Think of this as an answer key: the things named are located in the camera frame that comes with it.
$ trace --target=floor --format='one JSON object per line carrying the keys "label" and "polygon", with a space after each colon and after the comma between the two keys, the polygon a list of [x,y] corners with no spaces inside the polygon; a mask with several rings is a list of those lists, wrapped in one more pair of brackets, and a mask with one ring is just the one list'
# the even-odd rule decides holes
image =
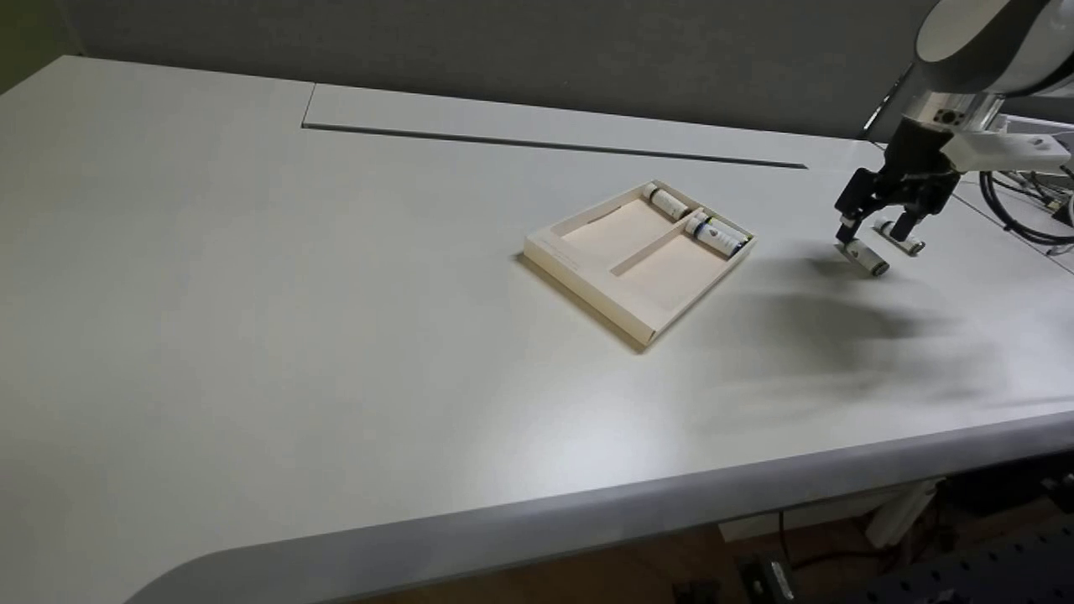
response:
{"label": "floor", "polygon": [[[814,559],[791,573],[799,599],[832,599],[841,590],[878,578],[896,559],[929,557],[944,547],[981,547],[1018,531],[1058,519],[1051,503],[1030,503],[992,515],[961,515],[934,511],[909,540],[887,557],[834,557]],[[787,559],[803,562],[832,550],[865,550],[865,519],[841,519],[809,531],[787,531]],[[739,559],[780,557],[780,537],[754,537],[726,544],[718,525],[693,525],[606,550],[540,559],[495,573],[413,586],[399,595],[368,597],[363,604],[673,604],[672,585],[718,581],[718,604],[746,604]]]}

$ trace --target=gray backdrop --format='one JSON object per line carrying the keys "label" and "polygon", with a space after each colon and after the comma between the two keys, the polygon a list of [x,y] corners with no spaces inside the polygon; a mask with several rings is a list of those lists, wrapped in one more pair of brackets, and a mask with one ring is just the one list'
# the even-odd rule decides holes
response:
{"label": "gray backdrop", "polygon": [[857,134],[934,0],[58,0],[83,54]]}

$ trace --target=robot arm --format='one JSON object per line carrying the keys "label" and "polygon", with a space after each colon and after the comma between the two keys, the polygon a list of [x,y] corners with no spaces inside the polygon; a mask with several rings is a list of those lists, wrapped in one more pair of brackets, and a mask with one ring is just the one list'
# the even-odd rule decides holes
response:
{"label": "robot arm", "polygon": [[1074,94],[1074,0],[940,0],[915,35],[915,66],[926,94],[898,120],[887,165],[857,171],[834,208],[838,246],[853,249],[862,218],[903,205],[887,233],[903,251],[926,218],[940,214],[961,171],[1039,167],[1069,155],[1058,141],[982,134],[1004,98]]}

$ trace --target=white table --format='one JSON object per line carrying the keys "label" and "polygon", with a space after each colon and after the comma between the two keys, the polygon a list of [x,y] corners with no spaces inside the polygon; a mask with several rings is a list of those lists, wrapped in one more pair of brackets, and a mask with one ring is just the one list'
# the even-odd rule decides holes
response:
{"label": "white table", "polygon": [[[832,196],[876,160],[58,59],[0,98],[0,599],[325,599],[1067,446],[1074,277],[951,205],[857,283]],[[646,176],[759,249],[639,354],[512,254]]]}

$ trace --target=beige box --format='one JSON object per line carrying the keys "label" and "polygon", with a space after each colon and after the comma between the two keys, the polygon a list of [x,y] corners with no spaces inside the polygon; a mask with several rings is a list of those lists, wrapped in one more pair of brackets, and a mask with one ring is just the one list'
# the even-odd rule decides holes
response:
{"label": "beige box", "polygon": [[646,350],[753,240],[714,208],[652,181],[532,230],[522,259]]}

